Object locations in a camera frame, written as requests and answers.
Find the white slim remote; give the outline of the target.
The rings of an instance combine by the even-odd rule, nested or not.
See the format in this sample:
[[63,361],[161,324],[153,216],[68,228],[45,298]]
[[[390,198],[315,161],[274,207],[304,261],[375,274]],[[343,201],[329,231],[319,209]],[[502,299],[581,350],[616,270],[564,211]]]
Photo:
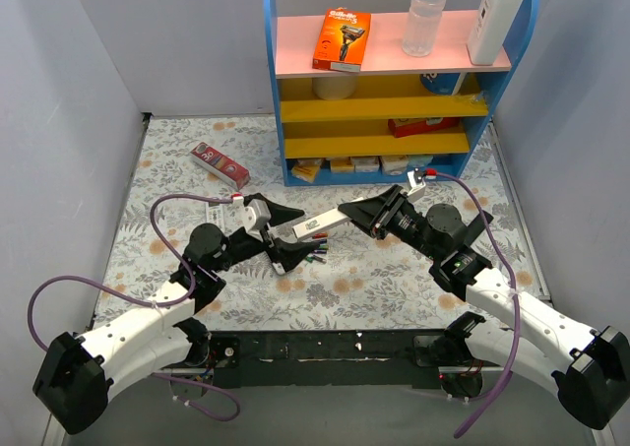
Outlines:
[[328,230],[348,223],[350,218],[340,212],[338,209],[332,209],[328,212],[317,215],[305,222],[298,223],[292,227],[293,234],[297,241],[313,237],[315,234],[327,232]]

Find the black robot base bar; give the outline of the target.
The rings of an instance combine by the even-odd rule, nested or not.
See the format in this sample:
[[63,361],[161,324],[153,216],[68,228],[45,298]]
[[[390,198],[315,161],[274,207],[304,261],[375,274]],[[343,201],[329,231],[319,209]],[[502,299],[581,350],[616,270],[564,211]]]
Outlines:
[[405,386],[473,398],[485,362],[444,330],[224,331],[174,363],[224,389]]

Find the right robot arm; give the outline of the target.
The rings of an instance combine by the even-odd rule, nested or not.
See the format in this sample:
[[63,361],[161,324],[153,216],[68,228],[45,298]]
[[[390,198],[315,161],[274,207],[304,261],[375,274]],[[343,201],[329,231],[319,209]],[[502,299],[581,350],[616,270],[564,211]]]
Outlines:
[[417,212],[398,185],[381,195],[343,203],[339,211],[375,239],[393,234],[432,260],[429,273],[444,290],[508,324],[549,361],[547,379],[565,410],[583,425],[604,429],[629,400],[629,341],[612,326],[598,331],[537,298],[519,300],[501,272],[471,247],[483,217],[464,224],[452,205]]

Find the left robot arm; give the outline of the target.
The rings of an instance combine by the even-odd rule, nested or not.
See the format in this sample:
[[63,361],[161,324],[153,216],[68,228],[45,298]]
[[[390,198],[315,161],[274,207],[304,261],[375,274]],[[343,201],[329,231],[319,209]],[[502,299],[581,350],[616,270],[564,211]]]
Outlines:
[[283,275],[317,246],[271,232],[303,217],[300,209],[260,193],[235,195],[225,203],[239,210],[241,227],[226,235],[213,223],[196,226],[185,249],[175,254],[178,269],[149,298],[122,294],[132,309],[106,325],[83,334],[64,332],[49,344],[34,338],[45,358],[33,393],[67,433],[86,430],[114,397],[156,371],[180,362],[197,367],[208,359],[210,335],[194,316],[224,288],[221,272],[265,254]]

